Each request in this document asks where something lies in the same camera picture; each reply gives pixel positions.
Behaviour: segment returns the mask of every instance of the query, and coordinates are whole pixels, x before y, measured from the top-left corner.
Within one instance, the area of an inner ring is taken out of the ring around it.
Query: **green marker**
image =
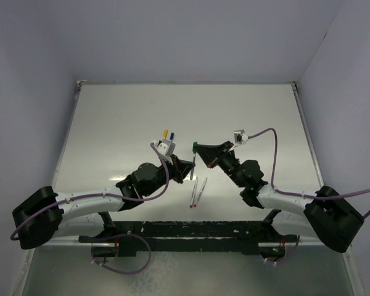
[[[192,160],[192,163],[193,163],[193,168],[191,170],[191,180],[193,180],[193,173],[195,172],[195,161],[196,161],[196,145],[197,145],[197,142],[193,142],[193,146],[192,146],[192,151],[193,151],[193,160]]]

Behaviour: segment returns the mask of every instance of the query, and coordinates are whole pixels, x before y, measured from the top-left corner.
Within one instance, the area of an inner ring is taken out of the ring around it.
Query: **pen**
[[[197,204],[199,203],[200,198],[202,197],[202,193],[203,193],[203,191],[204,191],[204,188],[205,188],[206,183],[207,183],[207,178],[205,178],[205,180],[204,180],[204,182],[203,182],[202,188],[201,188],[201,190],[200,190],[200,192],[199,192],[199,194],[198,194],[198,196],[197,196],[197,199],[196,199],[196,201],[195,201],[195,203],[194,203],[194,205],[193,205],[194,207],[196,207],[196,206],[197,206]]]
[[[193,207],[193,203],[195,202],[195,196],[196,196],[196,189],[197,189],[197,182],[198,182],[198,180],[199,180],[198,177],[196,177],[195,184],[193,185],[191,205],[189,206],[190,208]]]
[[[196,149],[195,149],[195,146],[197,145],[197,142],[193,142],[193,146],[192,146],[192,151],[193,151],[193,160],[192,160],[192,163],[195,164],[195,161],[196,161]],[[193,174],[195,172],[195,166],[193,166],[192,170],[191,170],[191,180],[193,180]]]

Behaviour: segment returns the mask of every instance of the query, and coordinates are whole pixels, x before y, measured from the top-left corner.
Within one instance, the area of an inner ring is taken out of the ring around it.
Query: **gray floor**
[[[110,266],[132,270],[147,254],[116,258]],[[141,274],[124,276],[91,264],[90,247],[36,249],[24,294],[51,295],[353,295],[341,254],[322,246],[301,246],[274,267],[258,256],[238,253],[153,253]]]

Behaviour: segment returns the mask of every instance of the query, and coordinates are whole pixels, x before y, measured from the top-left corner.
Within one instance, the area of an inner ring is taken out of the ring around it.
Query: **wall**
[[[326,184],[370,187],[370,0],[345,1],[299,86]],[[365,213],[370,195],[350,202]],[[370,295],[370,217],[353,249]]]
[[[12,210],[50,184],[76,84],[30,1],[0,1],[0,296],[22,251],[9,239]]]
[[[297,80],[342,0],[35,0],[77,79]]]

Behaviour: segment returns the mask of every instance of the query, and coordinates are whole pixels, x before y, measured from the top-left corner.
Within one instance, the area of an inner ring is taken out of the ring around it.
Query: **green cap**
[[[193,146],[192,146],[193,153],[196,153],[196,145],[197,145],[197,142],[193,142]]]

